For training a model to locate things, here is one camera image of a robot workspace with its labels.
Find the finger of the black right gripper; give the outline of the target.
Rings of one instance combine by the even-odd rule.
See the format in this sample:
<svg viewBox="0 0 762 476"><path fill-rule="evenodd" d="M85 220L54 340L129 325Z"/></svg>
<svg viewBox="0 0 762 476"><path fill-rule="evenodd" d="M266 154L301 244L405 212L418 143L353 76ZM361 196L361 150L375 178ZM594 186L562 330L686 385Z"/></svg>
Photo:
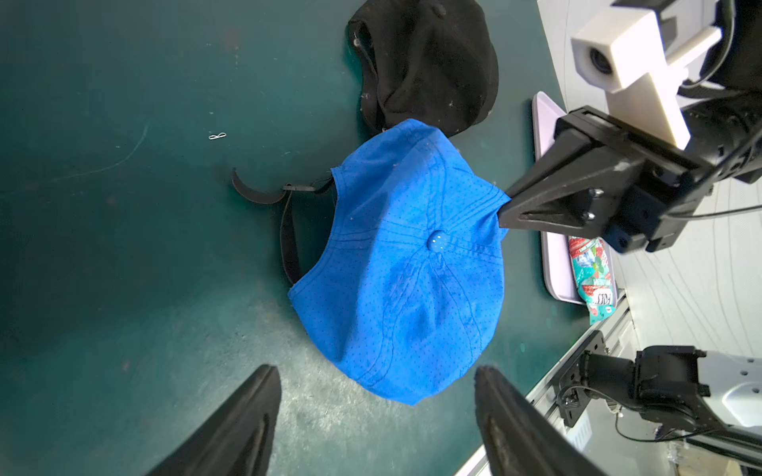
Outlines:
<svg viewBox="0 0 762 476"><path fill-rule="evenodd" d="M613 154L595 146L587 135L569 129L507 195L510 202L498 211L499 224L507 229L563 235L600 235L610 216L610 206L596 188L613 171Z"/></svg>

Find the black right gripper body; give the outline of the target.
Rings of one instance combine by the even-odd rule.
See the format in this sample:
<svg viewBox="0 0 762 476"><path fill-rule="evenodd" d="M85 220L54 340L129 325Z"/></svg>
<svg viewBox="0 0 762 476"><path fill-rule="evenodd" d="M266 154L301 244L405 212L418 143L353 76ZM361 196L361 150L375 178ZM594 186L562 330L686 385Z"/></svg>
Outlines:
<svg viewBox="0 0 762 476"><path fill-rule="evenodd" d="M602 191L602 210L589 210L595 234L620 254L675 245L687 227L678 216L692 215L711 188L700 180L712 163L587 106L557 120L555 144L573 131L591 142L579 156L591 159L589 187Z"/></svg>

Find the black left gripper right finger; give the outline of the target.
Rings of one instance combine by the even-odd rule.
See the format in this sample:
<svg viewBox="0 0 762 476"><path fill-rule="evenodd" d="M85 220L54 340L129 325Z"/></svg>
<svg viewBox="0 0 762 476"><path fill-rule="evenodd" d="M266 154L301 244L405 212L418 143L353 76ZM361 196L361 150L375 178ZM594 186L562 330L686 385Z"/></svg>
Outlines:
<svg viewBox="0 0 762 476"><path fill-rule="evenodd" d="M498 369L478 367L474 390L476 421L493 475L603 474Z"/></svg>

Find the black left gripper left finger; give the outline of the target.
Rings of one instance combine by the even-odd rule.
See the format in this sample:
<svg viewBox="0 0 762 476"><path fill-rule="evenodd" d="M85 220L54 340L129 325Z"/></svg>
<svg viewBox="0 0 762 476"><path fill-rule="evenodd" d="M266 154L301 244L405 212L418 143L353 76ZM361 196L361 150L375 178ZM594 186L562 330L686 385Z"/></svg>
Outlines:
<svg viewBox="0 0 762 476"><path fill-rule="evenodd" d="M278 369L262 365L152 475L265 475L282 400Z"/></svg>

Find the black baseball cap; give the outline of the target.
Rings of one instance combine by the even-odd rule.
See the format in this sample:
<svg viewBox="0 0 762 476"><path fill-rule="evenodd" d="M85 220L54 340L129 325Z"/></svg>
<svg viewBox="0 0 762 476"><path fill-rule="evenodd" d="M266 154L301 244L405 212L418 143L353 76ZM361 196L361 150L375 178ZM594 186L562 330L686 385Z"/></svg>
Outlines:
<svg viewBox="0 0 762 476"><path fill-rule="evenodd" d="M361 69L359 112L372 135L416 119L452 137L494 107L498 59L475 1L367 1L346 37Z"/></svg>

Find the blue baseball cap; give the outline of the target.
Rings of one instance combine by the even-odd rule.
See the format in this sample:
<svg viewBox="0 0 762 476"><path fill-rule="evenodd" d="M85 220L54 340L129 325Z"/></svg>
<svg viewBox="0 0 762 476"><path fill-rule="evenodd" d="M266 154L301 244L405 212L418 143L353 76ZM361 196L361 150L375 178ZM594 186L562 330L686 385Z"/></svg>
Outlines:
<svg viewBox="0 0 762 476"><path fill-rule="evenodd" d="M438 395L494 337L508 195L415 119L360 146L325 190L335 193L333 225L307 272L282 218L293 309L321 354L368 392L409 406Z"/></svg>

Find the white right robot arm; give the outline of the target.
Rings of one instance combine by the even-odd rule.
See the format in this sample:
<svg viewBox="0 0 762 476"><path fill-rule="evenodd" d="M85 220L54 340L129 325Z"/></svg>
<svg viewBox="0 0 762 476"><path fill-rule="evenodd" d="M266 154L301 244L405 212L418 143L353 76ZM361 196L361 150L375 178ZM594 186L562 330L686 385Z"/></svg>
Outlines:
<svg viewBox="0 0 762 476"><path fill-rule="evenodd" d="M552 117L500 225L602 239L644 346L600 341L554 380L574 426L603 398L686 440L761 460L761 54L757 1L616 1L571 38L606 106Z"/></svg>

